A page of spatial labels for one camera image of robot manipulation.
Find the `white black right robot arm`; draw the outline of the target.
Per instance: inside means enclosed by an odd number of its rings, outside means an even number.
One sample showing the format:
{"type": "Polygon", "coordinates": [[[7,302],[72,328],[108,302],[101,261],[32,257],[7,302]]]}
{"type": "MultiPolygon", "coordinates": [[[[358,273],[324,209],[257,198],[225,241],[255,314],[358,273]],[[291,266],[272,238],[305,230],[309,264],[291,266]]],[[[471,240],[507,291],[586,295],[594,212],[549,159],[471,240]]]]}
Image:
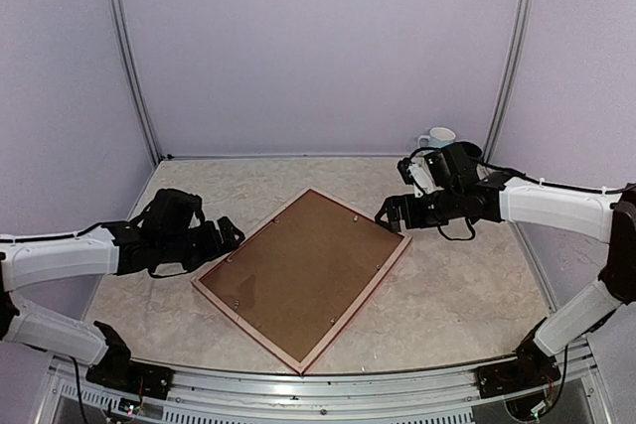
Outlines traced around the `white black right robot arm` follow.
{"type": "Polygon", "coordinates": [[[635,187],[594,189],[534,179],[514,168],[492,165],[471,142],[420,147],[397,163],[409,194],[387,197],[375,215],[391,232],[434,228],[463,220],[476,236],[479,221],[547,229],[563,237],[604,246],[596,277],[529,332],[508,377],[532,386],[548,368],[547,358],[599,327],[635,301],[635,187]]]}

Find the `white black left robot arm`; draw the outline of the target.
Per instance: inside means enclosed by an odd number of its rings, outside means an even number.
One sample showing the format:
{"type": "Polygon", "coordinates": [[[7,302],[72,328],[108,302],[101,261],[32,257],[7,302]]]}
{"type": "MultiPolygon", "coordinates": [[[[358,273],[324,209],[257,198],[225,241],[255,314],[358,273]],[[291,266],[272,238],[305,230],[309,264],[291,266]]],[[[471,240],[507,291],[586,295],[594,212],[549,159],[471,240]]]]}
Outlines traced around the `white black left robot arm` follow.
{"type": "Polygon", "coordinates": [[[162,189],[130,220],[105,221],[58,235],[1,238],[1,338],[66,354],[120,389],[132,387],[139,368],[113,327],[72,319],[27,300],[19,290],[82,276],[157,278],[164,264],[184,274],[239,248],[244,233],[226,216],[208,220],[201,197],[162,189]]]}

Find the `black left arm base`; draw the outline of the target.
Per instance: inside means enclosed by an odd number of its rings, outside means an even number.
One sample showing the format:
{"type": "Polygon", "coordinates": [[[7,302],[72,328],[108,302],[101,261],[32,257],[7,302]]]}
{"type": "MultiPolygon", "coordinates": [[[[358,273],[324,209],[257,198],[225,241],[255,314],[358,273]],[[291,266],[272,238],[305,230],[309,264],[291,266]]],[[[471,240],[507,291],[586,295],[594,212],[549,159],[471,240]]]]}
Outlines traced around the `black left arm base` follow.
{"type": "Polygon", "coordinates": [[[131,351],[117,331],[106,323],[93,323],[104,335],[104,357],[91,365],[86,380],[118,391],[166,400],[174,370],[167,366],[133,360],[131,351]]]}

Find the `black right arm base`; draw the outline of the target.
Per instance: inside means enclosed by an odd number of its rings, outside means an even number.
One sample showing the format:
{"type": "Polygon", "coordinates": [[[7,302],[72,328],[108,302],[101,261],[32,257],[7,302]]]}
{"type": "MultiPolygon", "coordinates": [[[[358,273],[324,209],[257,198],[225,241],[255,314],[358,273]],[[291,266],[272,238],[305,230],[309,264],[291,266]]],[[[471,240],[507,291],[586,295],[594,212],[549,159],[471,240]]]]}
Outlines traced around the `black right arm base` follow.
{"type": "Polygon", "coordinates": [[[541,351],[534,337],[535,332],[531,332],[522,339],[512,360],[476,368],[482,399],[531,389],[561,379],[557,359],[553,354],[541,351]]]}

